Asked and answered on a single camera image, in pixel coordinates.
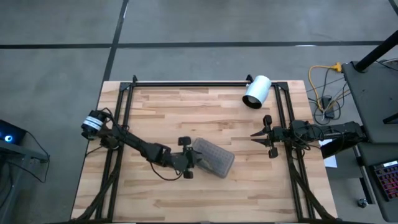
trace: blue led light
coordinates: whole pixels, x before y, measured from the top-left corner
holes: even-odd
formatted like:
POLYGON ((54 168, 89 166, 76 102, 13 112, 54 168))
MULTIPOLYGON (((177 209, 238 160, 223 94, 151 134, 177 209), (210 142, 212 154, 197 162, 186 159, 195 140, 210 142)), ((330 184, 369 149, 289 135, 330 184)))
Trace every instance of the blue led light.
POLYGON ((6 136, 4 138, 4 140, 6 140, 6 142, 11 142, 12 141, 12 136, 6 136))

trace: white cylindrical light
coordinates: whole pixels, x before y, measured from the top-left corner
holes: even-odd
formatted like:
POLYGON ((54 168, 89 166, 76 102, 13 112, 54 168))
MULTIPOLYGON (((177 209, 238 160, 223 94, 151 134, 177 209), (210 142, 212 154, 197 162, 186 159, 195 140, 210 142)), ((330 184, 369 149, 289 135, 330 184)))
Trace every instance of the white cylindrical light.
POLYGON ((261 108, 263 102, 267 99, 271 83, 271 80, 264 75, 257 76, 242 97, 243 103, 253 109, 261 108))

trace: keyboard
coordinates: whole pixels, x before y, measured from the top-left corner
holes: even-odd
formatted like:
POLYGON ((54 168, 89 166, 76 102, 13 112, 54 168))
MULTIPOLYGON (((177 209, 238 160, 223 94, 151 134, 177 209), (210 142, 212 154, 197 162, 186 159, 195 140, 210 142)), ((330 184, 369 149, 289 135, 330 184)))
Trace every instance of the keyboard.
POLYGON ((398 199, 398 161, 390 161, 371 167, 387 201, 398 199))

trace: concrete floor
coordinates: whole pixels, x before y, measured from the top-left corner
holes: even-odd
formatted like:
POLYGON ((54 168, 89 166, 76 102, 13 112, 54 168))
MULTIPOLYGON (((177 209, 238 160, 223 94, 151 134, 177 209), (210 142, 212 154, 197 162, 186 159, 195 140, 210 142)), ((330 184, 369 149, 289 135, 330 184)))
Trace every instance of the concrete floor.
MULTIPOLYGON (((110 44, 122 0, 0 0, 1 44, 110 44)), ((120 43, 384 40, 398 17, 387 0, 130 0, 120 43)), ((247 74, 305 80, 311 65, 359 60, 374 46, 118 49, 110 80, 241 80, 247 74)), ((109 49, 0 50, 0 119, 31 131, 51 154, 47 183, 24 176, 14 223, 68 220, 87 141, 80 124, 95 108, 109 49)), ((398 57, 393 49, 384 58, 398 57)), ((314 70, 316 86, 325 71, 314 70)), ((330 73, 329 80, 341 77, 330 73)), ((326 89, 334 94, 344 85, 326 89)), ((360 122, 352 98, 335 123, 360 122)), ((36 170, 44 174, 44 169, 36 170)), ((330 179, 338 216, 384 223, 358 208, 358 179, 330 179)))

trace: wooden table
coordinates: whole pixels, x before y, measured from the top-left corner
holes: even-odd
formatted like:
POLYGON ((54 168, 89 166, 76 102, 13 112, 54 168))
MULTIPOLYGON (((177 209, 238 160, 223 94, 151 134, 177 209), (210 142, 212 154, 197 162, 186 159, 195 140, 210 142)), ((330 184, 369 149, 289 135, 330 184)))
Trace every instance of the wooden table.
MULTIPOLYGON (((98 108, 114 111, 119 83, 104 83, 98 108)), ((304 82, 288 83, 296 119, 312 122, 304 82)), ((177 146, 180 136, 190 136, 193 140, 205 138, 233 152, 235 161, 225 179, 196 168, 192 180, 167 182, 153 173, 137 151, 126 146, 114 222, 296 221, 283 144, 276 145, 279 156, 269 159, 268 149, 249 137, 263 128, 265 114, 272 116, 273 126, 280 124, 275 93, 270 90, 263 107, 254 110, 241 100, 245 91, 246 88, 240 87, 135 88, 130 132, 146 141, 166 144, 173 152, 182 150, 177 146)), ((91 142, 88 151, 98 145, 99 141, 91 142)), ((78 217, 98 193, 105 157, 106 150, 100 149, 86 158, 72 218, 78 217)), ((311 190, 328 212, 336 216, 320 150, 306 151, 304 159, 311 190)), ((155 168, 165 177, 175 177, 172 169, 155 168)), ((104 209, 108 209, 109 194, 104 209)), ((300 196, 306 211, 302 192, 300 196)))

